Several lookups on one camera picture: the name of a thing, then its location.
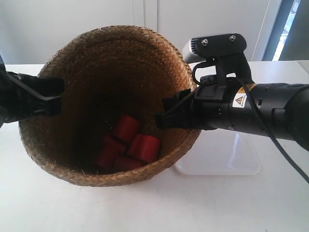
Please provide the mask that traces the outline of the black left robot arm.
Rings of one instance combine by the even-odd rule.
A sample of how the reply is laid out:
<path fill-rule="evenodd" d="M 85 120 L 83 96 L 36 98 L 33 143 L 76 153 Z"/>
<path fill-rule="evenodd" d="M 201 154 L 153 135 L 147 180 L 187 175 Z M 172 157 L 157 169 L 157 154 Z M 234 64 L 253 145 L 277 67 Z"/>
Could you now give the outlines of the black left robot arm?
<path fill-rule="evenodd" d="M 0 124 L 23 121 L 36 116 L 55 116 L 62 112 L 60 77 L 39 78 L 9 72 L 0 60 Z"/>

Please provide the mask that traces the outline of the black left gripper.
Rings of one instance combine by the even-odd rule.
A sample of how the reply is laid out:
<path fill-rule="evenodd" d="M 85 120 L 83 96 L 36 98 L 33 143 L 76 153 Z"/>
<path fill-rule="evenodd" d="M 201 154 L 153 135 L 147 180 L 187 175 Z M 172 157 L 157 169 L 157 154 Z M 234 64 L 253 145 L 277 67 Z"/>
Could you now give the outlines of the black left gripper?
<path fill-rule="evenodd" d="M 62 112 L 65 84 L 60 77 L 39 78 L 24 73 L 0 71 L 0 122 L 12 123 L 35 116 Z"/>

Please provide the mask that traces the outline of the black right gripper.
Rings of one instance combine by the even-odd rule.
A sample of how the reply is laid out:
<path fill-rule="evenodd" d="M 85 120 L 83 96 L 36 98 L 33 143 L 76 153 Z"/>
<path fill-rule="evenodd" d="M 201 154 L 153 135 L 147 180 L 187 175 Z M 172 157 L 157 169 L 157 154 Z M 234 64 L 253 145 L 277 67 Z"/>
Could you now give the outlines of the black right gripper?
<path fill-rule="evenodd" d="M 216 74 L 201 77 L 194 92 L 185 89 L 162 100 L 164 112 L 155 113 L 159 129 L 249 131 L 249 103 L 236 77 L 220 86 Z"/>

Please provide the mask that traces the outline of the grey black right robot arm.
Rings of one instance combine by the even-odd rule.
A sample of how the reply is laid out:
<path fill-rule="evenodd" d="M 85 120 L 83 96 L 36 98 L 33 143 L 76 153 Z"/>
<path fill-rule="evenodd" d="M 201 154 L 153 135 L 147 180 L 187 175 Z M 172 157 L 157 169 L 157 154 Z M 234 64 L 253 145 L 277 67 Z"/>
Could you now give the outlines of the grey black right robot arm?
<path fill-rule="evenodd" d="M 309 86 L 307 84 L 247 85 L 267 128 L 275 138 L 309 148 Z M 224 129 L 266 136 L 244 89 L 234 77 L 220 86 L 216 75 L 202 77 L 201 85 L 162 100 L 164 113 L 155 115 L 159 129 Z"/>

